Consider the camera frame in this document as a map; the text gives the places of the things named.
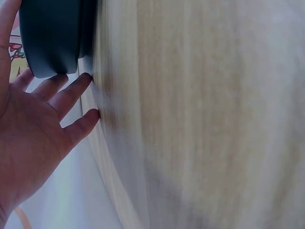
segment light wood grain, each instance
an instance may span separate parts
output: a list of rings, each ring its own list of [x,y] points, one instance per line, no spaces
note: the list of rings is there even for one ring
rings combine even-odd
[[[126,229],[305,227],[304,0],[104,0],[97,22],[82,102]]]

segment hand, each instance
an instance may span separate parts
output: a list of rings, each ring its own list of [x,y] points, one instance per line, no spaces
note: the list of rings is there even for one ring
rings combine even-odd
[[[66,75],[45,80],[32,93],[24,92],[33,79],[29,69],[9,83],[9,37],[20,4],[6,0],[0,8],[0,228],[99,120],[92,109],[74,124],[60,126],[92,80],[86,73],[59,93]]]

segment dark green object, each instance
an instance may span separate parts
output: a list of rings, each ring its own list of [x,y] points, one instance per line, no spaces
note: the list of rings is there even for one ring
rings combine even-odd
[[[38,78],[77,71],[78,58],[92,55],[96,0],[23,0],[22,45]]]

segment colorful sticker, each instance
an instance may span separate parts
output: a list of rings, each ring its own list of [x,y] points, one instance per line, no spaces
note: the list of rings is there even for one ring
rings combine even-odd
[[[10,81],[12,81],[28,67],[21,43],[18,14],[15,18],[13,29],[10,34],[9,53],[11,61]]]

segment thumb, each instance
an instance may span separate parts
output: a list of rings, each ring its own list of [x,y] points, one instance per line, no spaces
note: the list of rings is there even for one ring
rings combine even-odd
[[[10,32],[16,14],[21,5],[21,0],[5,0],[0,7],[0,93],[8,87],[10,79]]]

